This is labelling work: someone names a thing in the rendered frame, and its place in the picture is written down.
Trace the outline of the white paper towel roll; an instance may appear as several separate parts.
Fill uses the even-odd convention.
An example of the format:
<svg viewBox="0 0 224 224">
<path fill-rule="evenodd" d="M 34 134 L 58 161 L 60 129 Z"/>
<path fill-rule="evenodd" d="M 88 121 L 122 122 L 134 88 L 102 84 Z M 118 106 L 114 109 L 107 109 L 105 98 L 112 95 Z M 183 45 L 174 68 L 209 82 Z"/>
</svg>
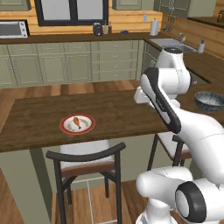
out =
<svg viewBox="0 0 224 224">
<path fill-rule="evenodd" d="M 150 21 L 150 35 L 157 36 L 159 30 L 159 21 L 155 18 Z"/>
</svg>

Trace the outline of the red rimmed white plate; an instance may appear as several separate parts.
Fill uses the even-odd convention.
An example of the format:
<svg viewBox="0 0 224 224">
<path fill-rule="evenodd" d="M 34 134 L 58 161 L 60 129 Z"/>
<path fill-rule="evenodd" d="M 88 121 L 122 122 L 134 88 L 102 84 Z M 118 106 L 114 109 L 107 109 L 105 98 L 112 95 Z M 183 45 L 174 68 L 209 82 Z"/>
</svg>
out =
<svg viewBox="0 0 224 224">
<path fill-rule="evenodd" d="M 74 123 L 73 119 L 77 117 L 80 121 L 81 129 Z M 59 128 L 68 135 L 83 135 L 91 131 L 95 127 L 95 119 L 91 115 L 72 114 L 64 117 Z"/>
</svg>

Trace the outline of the blue grey patterned bowl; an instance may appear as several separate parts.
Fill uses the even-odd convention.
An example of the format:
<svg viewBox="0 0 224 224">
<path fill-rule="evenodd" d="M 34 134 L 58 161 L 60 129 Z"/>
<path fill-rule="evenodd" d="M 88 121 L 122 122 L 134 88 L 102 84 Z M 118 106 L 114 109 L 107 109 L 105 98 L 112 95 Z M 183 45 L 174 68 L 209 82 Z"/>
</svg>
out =
<svg viewBox="0 0 224 224">
<path fill-rule="evenodd" d="M 224 109 L 224 96 L 214 92 L 197 92 L 194 95 L 194 100 L 204 112 L 217 112 Z"/>
</svg>

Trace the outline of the green base cupboard run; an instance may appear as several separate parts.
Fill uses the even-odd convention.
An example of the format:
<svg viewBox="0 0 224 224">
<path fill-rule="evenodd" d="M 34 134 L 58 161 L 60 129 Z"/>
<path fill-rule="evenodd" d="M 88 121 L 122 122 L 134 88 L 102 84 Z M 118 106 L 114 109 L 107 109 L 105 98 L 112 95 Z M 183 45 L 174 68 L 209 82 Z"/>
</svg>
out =
<svg viewBox="0 0 224 224">
<path fill-rule="evenodd" d="M 143 72 L 148 67 L 156 66 L 159 54 L 160 54 L 160 51 L 156 47 L 154 47 L 148 43 L 144 43 L 143 68 L 142 68 Z"/>
<path fill-rule="evenodd" d="M 137 40 L 0 45 L 0 88 L 134 80 Z"/>
</svg>

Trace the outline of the brown chicken drumstick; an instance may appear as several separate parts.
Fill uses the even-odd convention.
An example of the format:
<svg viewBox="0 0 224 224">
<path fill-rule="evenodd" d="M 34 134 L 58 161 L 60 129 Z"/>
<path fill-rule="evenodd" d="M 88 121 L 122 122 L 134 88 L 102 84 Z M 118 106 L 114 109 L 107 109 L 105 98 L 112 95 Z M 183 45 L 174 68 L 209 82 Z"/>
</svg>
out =
<svg viewBox="0 0 224 224">
<path fill-rule="evenodd" d="M 73 122 L 78 126 L 78 128 L 79 128 L 79 130 L 81 129 L 81 126 L 80 126 L 80 121 L 79 121 L 79 119 L 77 118 L 77 117 L 75 117 L 74 119 L 73 119 Z"/>
</svg>

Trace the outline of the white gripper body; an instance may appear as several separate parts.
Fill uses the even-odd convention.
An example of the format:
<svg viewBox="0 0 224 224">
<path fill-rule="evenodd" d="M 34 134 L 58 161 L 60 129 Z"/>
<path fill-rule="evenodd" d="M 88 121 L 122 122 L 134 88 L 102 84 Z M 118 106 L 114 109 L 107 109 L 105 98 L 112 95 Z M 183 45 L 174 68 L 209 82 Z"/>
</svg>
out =
<svg viewBox="0 0 224 224">
<path fill-rule="evenodd" d="M 150 106 L 153 106 L 151 103 L 151 100 L 149 97 L 144 93 L 141 87 L 138 87 L 136 89 L 136 92 L 134 94 L 134 100 L 137 104 L 148 104 Z"/>
</svg>

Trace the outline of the black hob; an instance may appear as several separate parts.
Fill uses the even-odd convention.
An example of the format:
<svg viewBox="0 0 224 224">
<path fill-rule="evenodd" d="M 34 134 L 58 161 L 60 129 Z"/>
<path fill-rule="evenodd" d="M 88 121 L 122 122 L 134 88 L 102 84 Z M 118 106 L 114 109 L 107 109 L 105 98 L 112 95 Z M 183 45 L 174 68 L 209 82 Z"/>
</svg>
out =
<svg viewBox="0 0 224 224">
<path fill-rule="evenodd" d="M 190 72 L 190 75 L 192 76 L 192 84 L 193 85 L 204 85 L 208 84 L 208 81 L 200 78 L 197 74 Z"/>
</svg>

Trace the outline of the dark wooden chair, white cushion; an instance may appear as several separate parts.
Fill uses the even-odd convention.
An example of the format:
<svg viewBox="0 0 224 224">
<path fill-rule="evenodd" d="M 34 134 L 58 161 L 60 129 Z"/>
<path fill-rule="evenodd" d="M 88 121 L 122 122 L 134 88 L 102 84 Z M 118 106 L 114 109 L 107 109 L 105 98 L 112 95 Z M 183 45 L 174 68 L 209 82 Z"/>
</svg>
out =
<svg viewBox="0 0 224 224">
<path fill-rule="evenodd" d="M 152 168 L 158 142 L 160 142 L 164 147 L 166 154 L 172 161 L 172 165 L 183 166 L 185 164 L 185 160 L 192 157 L 187 145 L 177 136 L 174 136 L 172 132 L 157 133 L 154 136 L 151 147 L 150 159 L 147 167 L 148 171 Z"/>
<path fill-rule="evenodd" d="M 104 177 L 107 198 L 109 180 L 115 183 L 117 224 L 123 224 L 120 151 L 125 147 L 125 143 L 109 147 L 108 140 L 101 140 L 61 145 L 60 153 L 48 151 L 45 154 L 53 160 L 61 224 L 67 224 L 64 191 L 67 191 L 68 204 L 71 205 L 71 184 L 78 176 L 91 173 L 100 173 Z"/>
</svg>

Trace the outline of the silver toaster oven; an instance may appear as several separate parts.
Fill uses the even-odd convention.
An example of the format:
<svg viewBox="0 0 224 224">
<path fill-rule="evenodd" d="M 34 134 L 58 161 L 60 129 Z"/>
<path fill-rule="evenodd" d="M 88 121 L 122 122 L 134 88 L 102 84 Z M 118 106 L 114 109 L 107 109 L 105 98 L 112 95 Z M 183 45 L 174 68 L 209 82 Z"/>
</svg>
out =
<svg viewBox="0 0 224 224">
<path fill-rule="evenodd" d="M 29 36 L 26 20 L 0 20 L 0 39 L 27 39 Z"/>
</svg>

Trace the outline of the green wall cupboard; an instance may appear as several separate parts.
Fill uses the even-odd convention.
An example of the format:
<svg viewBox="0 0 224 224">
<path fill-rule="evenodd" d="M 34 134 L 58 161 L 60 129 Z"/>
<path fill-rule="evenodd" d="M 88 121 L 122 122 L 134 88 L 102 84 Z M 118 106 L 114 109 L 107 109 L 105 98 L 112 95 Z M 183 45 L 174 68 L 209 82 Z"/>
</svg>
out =
<svg viewBox="0 0 224 224">
<path fill-rule="evenodd" d="M 116 11 L 152 11 L 154 0 L 112 0 L 112 9 Z"/>
<path fill-rule="evenodd" d="M 0 0 L 0 11 L 29 11 L 30 0 Z"/>
</svg>

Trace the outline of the grey sink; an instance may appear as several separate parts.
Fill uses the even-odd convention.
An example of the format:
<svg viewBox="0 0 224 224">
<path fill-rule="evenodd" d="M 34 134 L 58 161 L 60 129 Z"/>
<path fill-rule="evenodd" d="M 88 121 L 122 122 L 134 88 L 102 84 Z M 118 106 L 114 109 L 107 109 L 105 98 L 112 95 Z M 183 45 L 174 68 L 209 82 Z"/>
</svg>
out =
<svg viewBox="0 0 224 224">
<path fill-rule="evenodd" d="M 182 53 L 196 52 L 196 49 L 194 49 L 193 47 L 182 44 L 174 38 L 152 38 L 151 41 L 162 48 L 177 48 Z"/>
</svg>

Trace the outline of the black framed window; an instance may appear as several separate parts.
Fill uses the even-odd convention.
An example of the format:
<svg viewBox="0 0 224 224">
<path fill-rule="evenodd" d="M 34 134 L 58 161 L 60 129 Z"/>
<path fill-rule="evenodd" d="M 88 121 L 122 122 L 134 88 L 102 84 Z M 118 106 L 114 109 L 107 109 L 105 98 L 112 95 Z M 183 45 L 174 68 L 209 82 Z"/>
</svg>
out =
<svg viewBox="0 0 224 224">
<path fill-rule="evenodd" d="M 39 26 L 78 26 L 109 21 L 109 0 L 34 0 Z"/>
</svg>

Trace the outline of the hanging kitchen tools rail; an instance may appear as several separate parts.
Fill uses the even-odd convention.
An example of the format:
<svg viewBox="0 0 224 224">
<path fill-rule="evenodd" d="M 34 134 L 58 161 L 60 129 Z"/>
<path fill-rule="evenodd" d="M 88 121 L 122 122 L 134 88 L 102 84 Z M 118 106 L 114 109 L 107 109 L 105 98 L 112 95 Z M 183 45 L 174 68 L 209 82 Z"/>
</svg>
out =
<svg viewBox="0 0 224 224">
<path fill-rule="evenodd" d="M 176 21 L 176 17 L 169 15 L 167 18 L 166 26 L 163 28 L 164 31 L 171 32 Z"/>
</svg>

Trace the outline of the tall green cupboard unit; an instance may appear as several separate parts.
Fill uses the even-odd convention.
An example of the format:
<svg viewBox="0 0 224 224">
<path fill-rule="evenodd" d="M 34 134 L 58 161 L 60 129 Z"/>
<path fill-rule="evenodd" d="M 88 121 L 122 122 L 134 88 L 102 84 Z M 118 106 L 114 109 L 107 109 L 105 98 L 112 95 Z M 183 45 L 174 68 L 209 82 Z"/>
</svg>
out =
<svg viewBox="0 0 224 224">
<path fill-rule="evenodd" d="M 217 0 L 154 0 L 154 11 L 181 18 L 211 17 Z"/>
</svg>

